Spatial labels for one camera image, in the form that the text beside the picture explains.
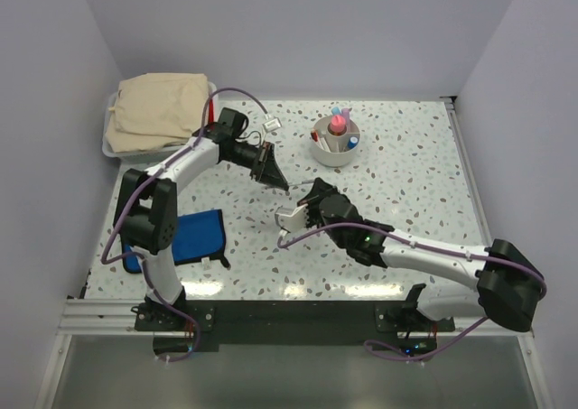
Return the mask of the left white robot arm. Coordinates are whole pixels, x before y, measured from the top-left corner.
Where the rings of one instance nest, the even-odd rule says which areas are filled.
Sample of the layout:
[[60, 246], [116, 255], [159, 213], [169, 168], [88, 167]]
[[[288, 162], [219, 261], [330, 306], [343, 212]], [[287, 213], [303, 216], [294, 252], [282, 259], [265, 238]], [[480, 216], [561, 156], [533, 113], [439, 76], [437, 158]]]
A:
[[204, 126], [180, 151], [145, 171], [130, 169], [123, 175], [109, 240], [120, 236], [141, 261], [145, 299], [158, 304], [154, 317], [167, 330], [179, 329], [187, 319], [186, 295], [172, 255], [182, 191], [221, 162], [249, 169], [249, 177], [265, 186], [289, 190], [275, 146], [243, 141], [247, 126], [245, 114], [224, 108], [216, 122]]

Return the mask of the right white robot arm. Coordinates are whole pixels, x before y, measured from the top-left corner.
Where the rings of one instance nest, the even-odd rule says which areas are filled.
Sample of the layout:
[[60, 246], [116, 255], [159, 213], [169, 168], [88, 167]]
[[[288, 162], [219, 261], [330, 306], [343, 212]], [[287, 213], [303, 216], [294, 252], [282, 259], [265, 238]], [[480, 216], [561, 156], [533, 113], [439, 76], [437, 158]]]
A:
[[545, 297], [545, 278], [507, 240], [460, 246], [411, 235], [363, 218], [345, 194], [320, 178], [298, 207], [305, 228], [324, 231], [362, 265], [413, 270], [468, 289], [460, 295], [419, 293], [402, 309], [408, 328], [423, 330], [432, 321], [469, 314], [485, 316], [507, 330], [531, 329], [536, 307]]

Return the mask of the pink cap clear tube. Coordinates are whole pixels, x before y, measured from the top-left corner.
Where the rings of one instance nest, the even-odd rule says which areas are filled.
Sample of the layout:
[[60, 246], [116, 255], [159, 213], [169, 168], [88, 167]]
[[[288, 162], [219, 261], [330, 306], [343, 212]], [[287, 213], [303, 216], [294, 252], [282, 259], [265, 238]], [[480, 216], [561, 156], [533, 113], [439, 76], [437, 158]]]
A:
[[334, 136], [341, 136], [347, 132], [347, 120], [342, 115], [333, 115], [328, 124], [328, 132]]

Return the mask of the blue cylindrical stamp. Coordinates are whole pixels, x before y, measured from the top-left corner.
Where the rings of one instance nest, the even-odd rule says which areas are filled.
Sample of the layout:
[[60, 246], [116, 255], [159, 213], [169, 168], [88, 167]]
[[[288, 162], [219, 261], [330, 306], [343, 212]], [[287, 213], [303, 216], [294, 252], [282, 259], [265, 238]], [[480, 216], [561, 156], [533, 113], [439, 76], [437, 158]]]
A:
[[354, 150], [359, 145], [359, 138], [357, 136], [351, 136], [347, 142], [347, 149], [349, 151]]

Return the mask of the thin metal craft knife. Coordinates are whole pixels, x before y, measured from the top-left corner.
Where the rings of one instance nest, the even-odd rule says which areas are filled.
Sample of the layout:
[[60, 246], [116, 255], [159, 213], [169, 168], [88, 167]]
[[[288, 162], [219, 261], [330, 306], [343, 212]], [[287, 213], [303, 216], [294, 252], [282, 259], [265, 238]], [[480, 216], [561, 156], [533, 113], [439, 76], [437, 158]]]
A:
[[313, 183], [314, 183], [314, 179], [312, 179], [312, 180], [305, 180], [305, 181], [299, 181], [299, 182], [296, 182], [296, 183], [290, 183], [290, 184], [289, 184], [289, 187], [299, 187], [299, 186], [302, 186], [302, 185], [313, 184]]

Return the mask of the pink purple highlighter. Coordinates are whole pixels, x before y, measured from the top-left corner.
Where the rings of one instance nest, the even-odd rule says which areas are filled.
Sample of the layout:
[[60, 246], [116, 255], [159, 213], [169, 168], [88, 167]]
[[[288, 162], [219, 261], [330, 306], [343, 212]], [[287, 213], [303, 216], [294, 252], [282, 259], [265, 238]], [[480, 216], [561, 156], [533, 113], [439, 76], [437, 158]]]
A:
[[350, 108], [343, 108], [341, 110], [341, 114], [342, 116], [345, 118], [346, 122], [349, 123], [350, 122]]

